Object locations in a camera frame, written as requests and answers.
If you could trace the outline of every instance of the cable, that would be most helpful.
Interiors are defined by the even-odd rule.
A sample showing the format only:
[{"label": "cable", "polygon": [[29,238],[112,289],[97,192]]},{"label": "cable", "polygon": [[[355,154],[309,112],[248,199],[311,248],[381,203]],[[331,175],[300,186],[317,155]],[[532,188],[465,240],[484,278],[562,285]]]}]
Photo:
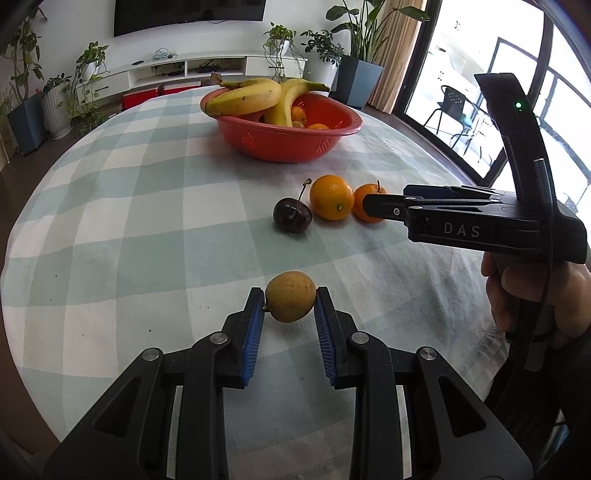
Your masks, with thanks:
[{"label": "cable", "polygon": [[538,309],[538,314],[534,323],[533,328],[529,331],[527,337],[525,338],[525,343],[523,348],[521,349],[521,356],[519,361],[515,364],[511,375],[509,376],[509,380],[499,401],[496,405],[496,410],[500,413],[503,410],[506,402],[515,397],[518,392],[514,389],[514,384],[517,381],[518,374],[524,369],[525,362],[529,355],[530,346],[532,341],[535,337],[535,331],[538,329],[542,316],[544,314],[544,309],[548,303],[548,292],[550,290],[550,283],[552,281],[552,272],[554,268],[554,198],[552,196],[552,191],[550,187],[550,179],[548,176],[548,170],[546,168],[546,163],[544,159],[538,159],[534,161],[534,170],[536,173],[536,180],[538,184],[538,189],[540,191],[541,196],[541,203],[545,207],[545,212],[542,212],[543,216],[546,218],[545,227],[548,230],[548,244],[547,244],[547,252],[548,252],[548,275],[544,281],[544,288],[542,290],[542,296],[540,298],[540,307]]}]

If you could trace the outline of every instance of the floor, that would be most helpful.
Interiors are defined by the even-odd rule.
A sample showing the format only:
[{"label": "floor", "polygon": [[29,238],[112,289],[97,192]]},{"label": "floor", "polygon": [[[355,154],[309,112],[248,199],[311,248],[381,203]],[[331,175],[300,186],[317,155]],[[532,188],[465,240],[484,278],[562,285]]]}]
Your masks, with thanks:
[{"label": "floor", "polygon": [[[470,184],[470,180],[443,153],[434,148],[407,124],[393,115],[382,113],[371,106],[367,106],[363,111],[413,140],[461,179],[464,184]],[[18,215],[51,166],[77,140],[78,136],[75,131],[58,141],[48,139],[37,151],[25,157],[19,154],[15,155],[0,172],[0,271],[4,268],[8,236]],[[57,446],[57,439],[37,412],[12,362],[1,309],[0,378],[2,378],[0,427],[27,452],[37,453],[52,450]]]}]

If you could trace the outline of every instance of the red storage box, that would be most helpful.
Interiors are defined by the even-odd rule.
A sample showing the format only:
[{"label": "red storage box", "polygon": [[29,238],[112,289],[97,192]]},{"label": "red storage box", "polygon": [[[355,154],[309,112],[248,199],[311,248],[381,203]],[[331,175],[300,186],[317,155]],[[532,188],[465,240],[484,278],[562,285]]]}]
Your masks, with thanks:
[{"label": "red storage box", "polygon": [[146,100],[156,98],[158,96],[157,89],[142,90],[141,92],[127,93],[123,95],[123,110],[127,110],[137,105],[141,105]]},{"label": "red storage box", "polygon": [[164,87],[164,93],[162,95],[171,95],[172,93],[179,93],[184,92],[185,90],[190,90],[192,88],[199,88],[201,85],[188,85],[183,87]]}]

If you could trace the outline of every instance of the chair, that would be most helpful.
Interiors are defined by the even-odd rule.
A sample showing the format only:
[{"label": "chair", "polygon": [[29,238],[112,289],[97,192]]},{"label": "chair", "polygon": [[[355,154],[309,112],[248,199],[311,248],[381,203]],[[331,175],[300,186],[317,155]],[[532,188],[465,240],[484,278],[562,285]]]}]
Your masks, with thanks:
[{"label": "chair", "polygon": [[464,113],[464,106],[466,103],[472,105],[472,108],[475,112],[478,112],[478,107],[474,105],[470,100],[466,98],[463,93],[458,92],[455,88],[450,87],[449,85],[442,85],[441,91],[443,92],[443,101],[437,102],[439,108],[436,108],[433,113],[427,118],[427,121],[423,124],[424,127],[429,123],[429,120],[435,115],[436,112],[441,112],[439,114],[439,123],[437,124],[437,132],[436,135],[439,134],[439,128],[441,127],[441,118],[443,114],[452,117],[456,122],[458,122],[462,126],[462,131],[457,135],[456,141],[452,145],[452,149],[456,146],[460,137],[462,135],[466,135],[471,129],[473,125],[472,119]]}]

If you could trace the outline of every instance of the white tv cabinet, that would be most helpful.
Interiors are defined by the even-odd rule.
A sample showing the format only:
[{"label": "white tv cabinet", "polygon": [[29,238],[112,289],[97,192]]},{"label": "white tv cabinet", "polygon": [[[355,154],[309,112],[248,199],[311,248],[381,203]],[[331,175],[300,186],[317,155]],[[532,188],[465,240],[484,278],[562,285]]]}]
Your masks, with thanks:
[{"label": "white tv cabinet", "polygon": [[[220,74],[228,77],[272,77],[273,67],[263,52],[209,51],[184,53],[172,59],[145,61],[138,65],[124,65],[100,73],[102,79],[91,84],[95,100],[120,95],[131,90],[142,90],[166,83],[183,83],[209,78],[211,72],[199,72],[199,67],[223,66]],[[302,76],[306,59],[284,56],[285,76]]]}]

